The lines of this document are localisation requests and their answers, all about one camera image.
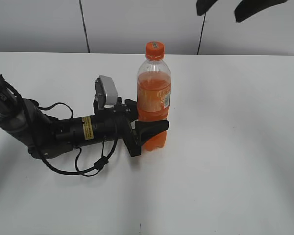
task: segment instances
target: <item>white wall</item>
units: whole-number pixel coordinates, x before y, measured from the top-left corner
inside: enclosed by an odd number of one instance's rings
[[[83,0],[92,53],[140,53],[161,41],[169,54],[196,54],[203,17],[196,0]]]
[[[294,55],[294,0],[242,23],[240,0],[208,12],[200,54]],[[150,40],[168,54],[196,54],[203,17],[196,0],[82,0],[91,53],[143,53]],[[78,0],[0,0],[0,51],[87,52]]]
[[[0,0],[0,51],[87,52],[77,0]]]
[[[236,23],[240,0],[219,0],[207,13],[200,54],[294,55],[294,0]]]

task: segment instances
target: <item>table surface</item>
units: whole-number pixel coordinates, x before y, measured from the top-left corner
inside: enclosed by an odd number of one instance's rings
[[[0,73],[41,106],[92,113],[94,80],[136,99],[143,55],[0,53]],[[98,176],[63,176],[0,129],[0,235],[294,235],[294,57],[167,55],[166,146]],[[68,118],[65,107],[48,114]],[[101,145],[83,148],[91,166]],[[77,152],[50,160],[74,170]]]

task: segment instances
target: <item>yellow warning label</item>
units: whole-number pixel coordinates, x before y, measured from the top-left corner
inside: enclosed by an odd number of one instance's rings
[[[90,116],[82,117],[82,122],[85,140],[92,140],[94,138],[94,133]]]

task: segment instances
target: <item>juice bottle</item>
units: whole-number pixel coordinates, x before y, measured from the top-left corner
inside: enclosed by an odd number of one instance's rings
[[[146,60],[137,73],[137,109],[139,121],[166,120],[170,104],[171,73],[163,61],[165,47],[161,42],[146,44]],[[167,132],[162,132],[144,144],[152,151],[162,148]]]

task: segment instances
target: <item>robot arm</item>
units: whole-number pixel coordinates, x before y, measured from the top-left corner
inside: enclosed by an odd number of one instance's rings
[[[151,137],[165,131],[169,122],[135,122],[138,119],[136,102],[125,100],[122,103],[118,97],[113,80],[110,77],[99,76],[95,83],[96,96],[94,100],[94,115],[85,117],[72,116],[70,119],[59,120],[47,116],[39,107],[39,103],[23,99],[21,95],[0,75],[0,127],[28,147],[28,152],[41,159],[47,167],[59,174],[85,175],[93,170],[101,171],[113,154],[118,139],[123,139],[131,157],[141,154],[141,146]],[[56,169],[47,161],[63,153],[82,146],[106,141],[114,141],[114,147],[108,156],[101,158],[88,170],[80,171],[75,161],[76,172]]]
[[[218,0],[198,0],[196,3],[197,14],[202,16],[205,14]],[[237,22],[242,22],[252,15],[267,9],[269,7],[279,5],[288,0],[242,0],[236,7],[234,15]]]

